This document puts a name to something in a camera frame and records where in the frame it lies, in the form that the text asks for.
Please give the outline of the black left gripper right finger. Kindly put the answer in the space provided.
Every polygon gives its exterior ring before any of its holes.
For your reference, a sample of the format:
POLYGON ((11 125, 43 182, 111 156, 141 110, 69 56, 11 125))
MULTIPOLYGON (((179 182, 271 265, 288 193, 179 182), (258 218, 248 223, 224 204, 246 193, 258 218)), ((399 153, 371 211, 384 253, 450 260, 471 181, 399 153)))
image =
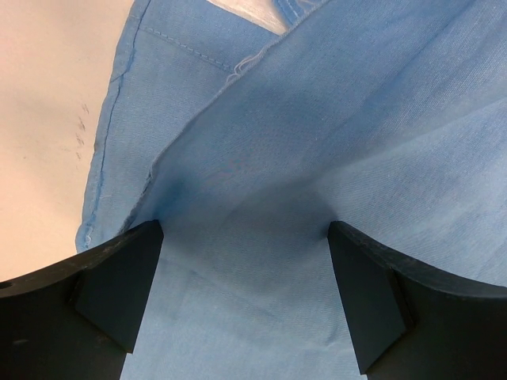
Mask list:
POLYGON ((361 374, 503 379, 506 289, 435 268, 345 222, 328 243, 361 374))

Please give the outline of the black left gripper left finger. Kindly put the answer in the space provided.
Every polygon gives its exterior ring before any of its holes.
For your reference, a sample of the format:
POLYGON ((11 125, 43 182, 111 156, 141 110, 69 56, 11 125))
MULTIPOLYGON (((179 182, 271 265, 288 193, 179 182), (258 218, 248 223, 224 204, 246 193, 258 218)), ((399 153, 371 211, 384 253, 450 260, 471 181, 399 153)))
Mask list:
POLYGON ((157 221, 1 283, 3 379, 118 379, 163 241, 157 221))

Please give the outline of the light blue long sleeve shirt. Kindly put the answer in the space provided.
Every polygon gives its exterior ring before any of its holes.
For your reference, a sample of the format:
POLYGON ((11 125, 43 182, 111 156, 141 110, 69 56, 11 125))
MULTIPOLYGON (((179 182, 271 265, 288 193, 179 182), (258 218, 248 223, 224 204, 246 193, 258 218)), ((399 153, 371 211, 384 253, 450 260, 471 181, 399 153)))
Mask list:
POLYGON ((289 32, 137 1, 97 126, 85 251, 157 219, 124 379, 357 379, 343 220, 506 283, 506 4, 278 1, 289 32))

